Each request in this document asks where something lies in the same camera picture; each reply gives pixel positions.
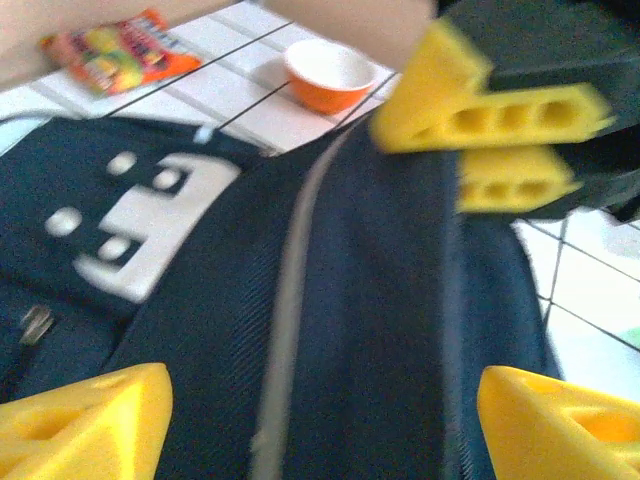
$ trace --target navy blue backpack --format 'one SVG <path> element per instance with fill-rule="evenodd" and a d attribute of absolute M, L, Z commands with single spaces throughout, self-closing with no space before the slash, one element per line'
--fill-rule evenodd
<path fill-rule="evenodd" d="M 494 478 L 482 370 L 558 375 L 527 257 L 508 222 L 456 214 L 454 152 L 385 155 L 367 121 L 269 156 L 172 123 L 20 120 L 1 401 L 163 362 L 159 479 Z"/>

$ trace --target zipper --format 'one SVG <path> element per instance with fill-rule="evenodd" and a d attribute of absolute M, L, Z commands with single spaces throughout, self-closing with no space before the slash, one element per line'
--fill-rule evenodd
<path fill-rule="evenodd" d="M 0 403 L 10 401 L 16 386 L 29 369 L 38 348 L 38 343 L 51 330 L 54 317 L 51 309 L 34 305 L 20 320 L 20 340 L 15 359 L 0 379 Z"/>
<path fill-rule="evenodd" d="M 473 462 L 469 441 L 462 429 L 458 432 L 458 453 L 460 456 L 460 478 L 462 480 L 474 480 Z"/>
<path fill-rule="evenodd" d="M 324 177 L 356 122 L 318 157 L 298 193 L 282 254 L 271 339 L 256 433 L 251 441 L 250 480 L 280 480 L 298 349 L 306 256 L 313 209 Z"/>

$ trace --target yellow 3d printed bracket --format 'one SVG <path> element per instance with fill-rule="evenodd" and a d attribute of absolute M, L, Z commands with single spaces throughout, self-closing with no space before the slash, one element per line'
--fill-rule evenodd
<path fill-rule="evenodd" d="M 0 478 L 151 480 L 171 408 L 162 364 L 0 405 Z"/>
<path fill-rule="evenodd" d="M 371 124 L 389 153 L 576 143 L 611 125 L 587 83 L 491 93 L 491 62 L 446 18 L 429 27 Z"/>
<path fill-rule="evenodd" d="M 640 480 L 640 405 L 510 367 L 478 414 L 498 480 Z"/>
<path fill-rule="evenodd" d="M 461 152 L 458 211 L 528 212 L 581 187 L 547 145 Z"/>

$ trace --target grout line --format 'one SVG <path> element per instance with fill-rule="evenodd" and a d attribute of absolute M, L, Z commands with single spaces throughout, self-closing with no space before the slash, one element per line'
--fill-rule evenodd
<path fill-rule="evenodd" d="M 231 20 L 228 20 L 228 19 L 224 18 L 223 16 L 217 16 L 218 13 L 219 12 L 213 12 L 213 13 L 210 13 L 208 15 L 205 15 L 205 17 L 207 17 L 208 19 L 213 20 L 215 22 L 221 23 L 225 27 L 229 27 L 232 30 L 235 30 L 236 32 L 241 33 L 243 35 L 247 35 L 249 37 L 255 36 L 255 32 L 252 32 L 248 28 L 243 27 L 242 25 L 238 25 L 237 23 L 234 23 Z"/>
<path fill-rule="evenodd" d="M 549 235 L 551 238 L 554 238 L 556 240 L 560 240 L 560 237 L 554 235 L 553 233 L 551 233 L 548 230 L 545 230 L 542 227 L 539 227 L 538 225 L 536 225 L 535 223 L 533 223 L 531 220 L 526 219 L 526 218 L 522 218 L 520 219 L 522 221 L 524 221 L 524 223 L 526 223 L 527 225 L 529 225 L 531 228 L 535 228 L 536 230 L 538 230 L 539 232 L 544 233 L 545 235 Z"/>
<path fill-rule="evenodd" d="M 273 95 L 275 95 L 276 93 L 278 93 L 280 90 L 282 90 L 284 87 L 286 87 L 289 84 L 289 82 L 285 83 L 284 85 L 282 85 L 281 87 L 278 87 L 274 90 L 272 90 L 270 93 L 268 93 L 267 95 L 265 95 L 264 97 L 262 97 L 260 100 L 258 100 L 257 102 L 254 102 L 253 104 L 249 105 L 247 108 L 245 108 L 244 110 L 242 110 L 240 113 L 237 113 L 236 115 L 234 115 L 233 117 L 231 117 L 229 120 L 227 120 L 225 123 L 223 123 L 222 125 L 220 125 L 219 128 L 224 128 L 226 126 L 228 126 L 231 122 L 234 122 L 235 120 L 237 120 L 238 118 L 240 118 L 242 115 L 244 115 L 245 113 L 247 113 L 249 110 L 251 110 L 252 108 L 256 107 L 257 105 L 259 105 L 260 103 L 264 102 L 267 98 L 272 97 Z"/>
<path fill-rule="evenodd" d="M 355 108 L 354 108 L 353 110 L 351 110 L 351 111 L 349 112 L 349 114 L 348 114 L 346 117 L 344 117 L 342 120 L 340 120 L 340 121 L 338 122 L 338 124 L 337 124 L 335 127 L 333 127 L 333 128 L 332 128 L 332 130 L 337 130 L 338 128 L 340 128 L 340 127 L 342 127 L 343 125 L 345 125 L 345 123 L 347 122 L 347 120 L 350 120 L 350 119 L 351 119 L 351 117 L 353 117 L 353 114 L 354 114 L 354 113 L 356 113 L 356 112 L 360 109 L 360 107 L 361 107 L 362 105 L 364 105 L 364 104 L 365 104 L 365 102 L 368 102 L 371 98 L 373 98 L 373 96 L 376 94 L 376 92 L 377 92 L 378 90 L 380 90 L 382 87 L 384 87 L 384 86 L 387 84 L 387 82 L 388 82 L 389 80 L 391 80 L 395 75 L 396 75 L 395 73 L 391 73 L 391 74 L 386 78 L 386 80 L 384 80 L 384 81 L 380 82 L 380 85 L 378 85 L 375 89 L 373 89 L 371 92 L 369 92 L 369 93 L 365 96 L 365 98 L 364 98 L 364 99 L 363 99 L 363 100 L 362 100 L 358 105 L 356 105 L 356 106 L 355 106 Z"/>
<path fill-rule="evenodd" d="M 253 44 L 253 43 L 256 43 L 256 42 L 258 42 L 258 41 L 262 40 L 264 37 L 267 37 L 267 36 L 271 35 L 272 33 L 277 32 L 278 30 L 282 30 L 283 28 L 285 28 L 285 27 L 287 27 L 287 26 L 291 25 L 292 23 L 293 23 L 293 22 L 289 22 L 289 23 L 287 23 L 287 24 L 285 24 L 285 25 L 282 25 L 281 27 L 278 27 L 278 28 L 276 28 L 275 30 L 272 30 L 272 31 L 270 31 L 270 32 L 268 32 L 268 33 L 265 33 L 264 35 L 261 35 L 261 36 L 259 36 L 259 37 L 254 38 L 254 39 L 253 39 L 253 40 L 251 40 L 250 42 L 247 42 L 247 43 L 243 44 L 242 46 L 240 46 L 240 47 L 238 47 L 238 48 L 234 48 L 233 50 L 228 51 L 228 52 L 227 52 L 227 53 L 225 53 L 224 55 L 220 55 L 219 57 L 216 57 L 216 58 L 214 58 L 213 60 L 209 60 L 209 61 L 207 61 L 207 62 L 204 62 L 202 65 L 200 65 L 200 66 L 199 66 L 198 68 L 196 68 L 195 70 L 192 70 L 192 71 L 190 71 L 190 72 L 188 72 L 188 73 L 186 73 L 186 74 L 184 74 L 184 75 L 181 75 L 181 76 L 179 76 L 179 77 L 175 77 L 175 78 L 171 78 L 168 82 L 166 82 L 166 83 L 164 83 L 163 85 L 159 86 L 157 89 L 155 89 L 155 90 L 153 90 L 153 91 L 151 91 L 151 92 L 149 92 L 149 93 L 146 93 L 146 94 L 142 95 L 141 97 L 136 98 L 135 100 L 133 100 L 133 101 L 131 101 L 131 102 L 129 102 L 129 103 L 127 103 L 127 104 L 125 104 L 125 105 L 122 105 L 121 107 L 116 108 L 115 110 L 113 110 L 113 111 L 109 112 L 109 113 L 108 113 L 108 114 L 106 114 L 105 116 L 111 116 L 111 115 L 113 115 L 114 113 L 117 113 L 117 112 L 119 112 L 120 110 L 123 110 L 123 109 L 125 109 L 125 108 L 127 108 L 127 107 L 129 107 L 129 106 L 133 105 L 134 103 L 136 103 L 136 102 L 138 102 L 138 101 L 142 100 L 143 98 L 146 98 L 146 97 L 148 97 L 149 95 L 153 95 L 154 93 L 159 92 L 160 90 L 165 89 L 165 88 L 167 88 L 167 87 L 168 87 L 168 86 L 170 86 L 170 85 L 173 85 L 174 83 L 176 83 L 176 82 L 178 82 L 178 81 L 182 80 L 183 78 L 186 78 L 186 77 L 188 77 L 188 76 L 190 76 L 190 75 L 193 75 L 194 73 L 199 72 L 200 70 L 202 70 L 202 69 L 204 69 L 204 68 L 207 68 L 209 65 L 213 65 L 213 64 L 214 64 L 214 63 L 216 63 L 217 61 L 222 60 L 223 58 L 228 57 L 229 55 L 231 55 L 231 54 L 233 54 L 233 53 L 236 53 L 236 52 L 237 52 L 237 51 L 239 51 L 239 50 L 242 50 L 242 49 L 243 49 L 243 48 L 245 48 L 246 46 L 251 45 L 251 44 Z"/>
<path fill-rule="evenodd" d="M 618 341 L 619 343 L 622 343 L 623 345 L 629 347 L 630 349 L 640 353 L 640 348 L 636 347 L 635 345 L 633 345 L 632 343 L 627 342 L 626 340 L 623 340 L 622 338 L 618 337 L 617 335 L 608 332 L 607 330 L 605 330 L 602 327 L 599 327 L 598 325 L 595 325 L 593 323 L 591 323 L 589 320 L 587 320 L 586 318 L 582 318 L 580 315 L 576 315 L 575 313 L 573 313 L 572 311 L 566 309 L 565 307 L 563 307 L 562 305 L 558 305 L 555 302 L 551 302 L 549 304 L 549 310 L 551 310 L 551 307 L 558 307 L 560 310 L 564 310 L 567 313 L 570 313 L 571 315 L 573 315 L 574 317 L 582 320 L 584 323 L 586 323 L 587 325 L 592 326 L 593 328 L 595 328 L 596 330 L 598 330 L 600 333 L 604 333 L 606 336 L 613 338 L 614 340 Z"/>
<path fill-rule="evenodd" d="M 247 80 L 249 80 L 250 82 L 255 83 L 256 85 L 266 89 L 266 90 L 273 90 L 274 88 L 282 88 L 286 85 L 286 81 L 281 83 L 278 86 L 273 86 L 273 85 L 269 85 L 266 81 L 260 79 L 260 78 L 253 78 L 251 75 L 247 75 L 246 72 L 244 72 L 241 68 L 239 68 L 238 66 L 236 66 L 234 63 L 231 62 L 227 62 L 227 61 L 221 61 L 220 62 L 220 66 L 226 68 L 227 70 L 240 75 L 243 78 L 246 78 Z"/>
<path fill-rule="evenodd" d="M 80 105 L 76 105 L 72 101 L 66 99 L 64 96 L 60 95 L 53 88 L 44 85 L 42 83 L 38 83 L 38 80 L 35 80 L 28 84 L 29 88 L 33 89 L 35 92 L 39 93 L 47 100 L 57 103 L 61 107 L 69 110 L 71 113 L 79 115 L 80 118 L 90 118 L 91 113 L 82 108 Z"/>
<path fill-rule="evenodd" d="M 558 283 L 558 273 L 560 271 L 560 261 L 562 260 L 562 249 L 565 246 L 565 237 L 568 230 L 569 221 L 565 218 L 562 221 L 562 226 L 560 227 L 560 239 L 558 245 L 558 253 L 556 256 L 556 267 L 553 270 L 553 280 L 551 281 L 551 293 L 549 295 L 549 311 L 551 310 L 551 305 L 553 305 L 553 295 L 556 292 L 556 284 Z M 544 329 L 545 331 L 549 328 L 549 315 L 545 315 L 544 318 Z"/>
<path fill-rule="evenodd" d="M 583 255 L 586 255 L 587 257 L 589 257 L 589 258 L 591 258 L 591 259 L 593 259 L 593 260 L 596 260 L 597 262 L 599 262 L 599 263 L 601 263 L 601 264 L 603 264 L 603 265 L 606 265 L 607 267 L 611 268 L 612 270 L 615 270 L 616 272 L 620 273 L 621 275 L 624 275 L 625 277 L 629 278 L 630 280 L 634 280 L 634 281 L 636 281 L 636 282 L 640 282 L 640 278 L 636 278 L 636 277 L 634 277 L 633 275 L 630 275 L 630 274 L 628 274 L 628 273 L 626 273 L 626 272 L 624 272 L 624 271 L 620 270 L 619 268 L 617 268 L 617 267 L 615 267 L 615 266 L 613 266 L 613 265 L 611 265 L 611 264 L 607 263 L 606 261 L 604 261 L 604 260 L 602 260 L 602 259 L 600 259 L 600 258 L 596 257 L 595 255 L 593 255 L 593 254 L 591 254 L 591 253 L 587 252 L 586 250 L 583 250 L 582 248 L 580 248 L 579 246 L 575 245 L 574 243 L 572 243 L 572 242 L 568 242 L 568 241 L 564 238 L 564 236 L 563 236 L 563 235 L 564 235 L 564 233 L 561 233 L 561 234 L 560 234 L 560 237 L 557 237 L 557 236 L 553 235 L 551 232 L 548 232 L 548 231 L 546 231 L 546 230 L 544 230 L 544 229 L 542 229 L 542 228 L 537 227 L 536 225 L 531 224 L 528 220 L 526 220 L 526 219 L 523 219 L 523 220 L 525 221 L 525 223 L 526 223 L 527 225 L 529 225 L 531 228 L 534 228 L 534 229 L 535 229 L 535 230 L 537 230 L 538 232 L 540 232 L 540 233 L 544 233 L 545 235 L 547 235 L 547 236 L 549 236 L 549 237 L 553 238 L 554 240 L 558 240 L 558 241 L 560 241 L 560 244 L 561 244 L 561 245 L 567 245 L 567 246 L 569 246 L 569 247 L 573 248 L 574 250 L 577 250 L 578 252 L 582 253 Z M 565 218 L 565 219 L 562 221 L 562 222 L 563 222 L 563 227 L 562 227 L 562 228 L 564 228 L 564 222 L 566 222 L 566 221 L 568 221 L 568 217 L 567 217 L 567 218 Z"/>
<path fill-rule="evenodd" d="M 391 74 L 391 76 L 389 78 L 387 78 L 382 85 L 387 84 L 388 82 L 390 82 L 391 80 L 393 80 L 396 76 L 400 75 L 398 72 L 393 72 Z M 389 100 L 389 97 L 383 97 L 382 95 L 377 95 L 379 89 L 376 89 L 376 93 L 373 94 L 373 96 L 376 98 L 376 100 L 380 100 L 382 102 L 386 102 L 387 100 Z"/>
<path fill-rule="evenodd" d="M 627 277 L 629 280 L 633 280 L 634 282 L 640 282 L 639 278 L 634 277 L 633 275 L 629 275 L 626 272 L 623 272 L 622 270 L 620 270 L 617 267 L 614 267 L 613 265 L 608 264 L 607 262 L 605 262 L 604 260 L 599 259 L 598 257 L 596 257 L 595 255 L 592 255 L 591 253 L 582 250 L 580 247 L 576 247 L 573 243 L 569 243 L 567 241 L 562 241 L 562 243 L 564 243 L 565 245 L 567 245 L 568 247 L 573 248 L 574 250 L 582 253 L 583 255 L 586 255 L 587 257 L 596 260 L 597 262 L 601 263 L 602 265 L 606 265 L 607 267 L 609 267 L 611 270 L 615 270 L 616 272 L 618 272 L 621 275 L 624 275 L 625 277 Z"/>

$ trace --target candy bag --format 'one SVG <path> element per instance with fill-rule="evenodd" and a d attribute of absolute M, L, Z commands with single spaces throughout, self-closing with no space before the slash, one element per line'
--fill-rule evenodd
<path fill-rule="evenodd" d="M 94 93 L 113 95 L 202 65 L 166 29 L 148 9 L 122 22 L 45 37 L 40 46 Z"/>

